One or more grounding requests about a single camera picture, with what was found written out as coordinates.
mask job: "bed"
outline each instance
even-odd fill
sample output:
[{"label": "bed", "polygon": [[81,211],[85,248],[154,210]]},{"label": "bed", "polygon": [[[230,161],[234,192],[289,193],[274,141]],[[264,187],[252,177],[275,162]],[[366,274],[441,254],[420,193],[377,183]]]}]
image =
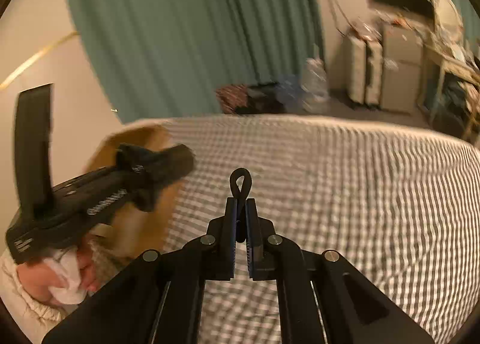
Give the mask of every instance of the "bed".
[{"label": "bed", "polygon": [[[212,116],[164,121],[196,168],[179,194],[165,252],[225,211],[229,176],[247,168],[250,197],[302,249],[343,254],[438,344],[480,290],[480,153],[434,132],[325,117]],[[274,282],[207,282],[200,343],[279,343]]]}]

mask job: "white cloth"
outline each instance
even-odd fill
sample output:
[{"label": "white cloth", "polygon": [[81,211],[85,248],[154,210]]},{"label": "white cloth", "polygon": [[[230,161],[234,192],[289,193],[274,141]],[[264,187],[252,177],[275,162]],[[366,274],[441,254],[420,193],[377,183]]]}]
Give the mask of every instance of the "white cloth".
[{"label": "white cloth", "polygon": [[77,247],[52,250],[51,257],[44,258],[43,261],[68,283],[66,288],[49,287],[53,297],[64,305],[81,303],[87,295],[87,290],[80,288],[82,277],[78,268]]}]

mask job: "floor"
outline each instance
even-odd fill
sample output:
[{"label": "floor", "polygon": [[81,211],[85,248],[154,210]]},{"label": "floor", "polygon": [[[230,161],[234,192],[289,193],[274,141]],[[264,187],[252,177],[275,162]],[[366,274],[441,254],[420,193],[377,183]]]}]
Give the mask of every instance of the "floor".
[{"label": "floor", "polygon": [[401,112],[389,112],[378,109],[369,109],[363,106],[355,106],[348,98],[345,91],[331,91],[330,96],[332,99],[330,101],[329,110],[326,113],[329,116],[344,119],[388,122],[424,129],[430,128],[422,112],[418,108],[415,108],[414,112],[410,115]]}]

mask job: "silver bolt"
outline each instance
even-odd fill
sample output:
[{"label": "silver bolt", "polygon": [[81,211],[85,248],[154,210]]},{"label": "silver bolt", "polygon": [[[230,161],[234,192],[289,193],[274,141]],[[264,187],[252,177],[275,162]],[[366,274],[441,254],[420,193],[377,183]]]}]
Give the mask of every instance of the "silver bolt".
[{"label": "silver bolt", "polygon": [[271,243],[272,245],[278,245],[281,244],[283,239],[279,235],[270,235],[267,238],[268,242]]},{"label": "silver bolt", "polygon": [[215,237],[212,235],[203,235],[200,242],[204,245],[212,245],[215,242]]},{"label": "silver bolt", "polygon": [[154,262],[158,258],[158,252],[156,250],[148,250],[143,253],[142,258],[146,262]]},{"label": "silver bolt", "polygon": [[340,255],[336,250],[328,250],[325,252],[324,256],[329,262],[336,262],[340,258]]}]

